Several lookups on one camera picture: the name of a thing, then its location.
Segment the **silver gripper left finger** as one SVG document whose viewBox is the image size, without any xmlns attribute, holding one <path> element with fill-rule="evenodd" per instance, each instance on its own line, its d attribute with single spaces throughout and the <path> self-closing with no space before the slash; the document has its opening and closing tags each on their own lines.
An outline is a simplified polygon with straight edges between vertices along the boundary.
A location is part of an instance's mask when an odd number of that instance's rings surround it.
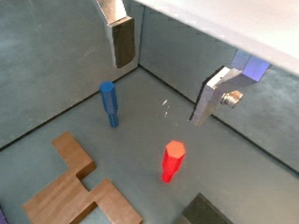
<svg viewBox="0 0 299 224">
<path fill-rule="evenodd" d="M 127 15 L 123 0 L 94 0 L 111 44 L 116 68 L 124 67 L 136 56 L 135 20 Z"/>
</svg>

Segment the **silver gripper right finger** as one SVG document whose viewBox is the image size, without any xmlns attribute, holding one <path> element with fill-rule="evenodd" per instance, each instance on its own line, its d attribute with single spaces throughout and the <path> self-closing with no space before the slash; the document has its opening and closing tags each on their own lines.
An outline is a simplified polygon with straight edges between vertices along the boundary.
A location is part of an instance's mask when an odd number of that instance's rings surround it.
<svg viewBox="0 0 299 224">
<path fill-rule="evenodd" d="M 239 89 L 258 83 L 270 67 L 266 60 L 236 50 L 230 66 L 222 66 L 202 83 L 190 121 L 203 125 L 219 105 L 235 108 L 243 97 Z"/>
</svg>

